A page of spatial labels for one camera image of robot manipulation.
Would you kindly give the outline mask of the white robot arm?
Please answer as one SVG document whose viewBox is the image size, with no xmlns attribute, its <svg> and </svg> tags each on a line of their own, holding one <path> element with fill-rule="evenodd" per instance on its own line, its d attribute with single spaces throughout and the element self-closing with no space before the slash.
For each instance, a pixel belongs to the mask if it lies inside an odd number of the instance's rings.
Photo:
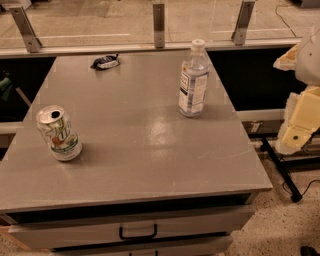
<svg viewBox="0 0 320 256">
<path fill-rule="evenodd" d="M 289 94 L 275 143 L 277 152 L 291 155 L 320 128 L 320 26 L 314 25 L 300 43 L 276 59 L 273 67 L 293 70 L 295 78 L 307 85 L 301 93 Z"/>
</svg>

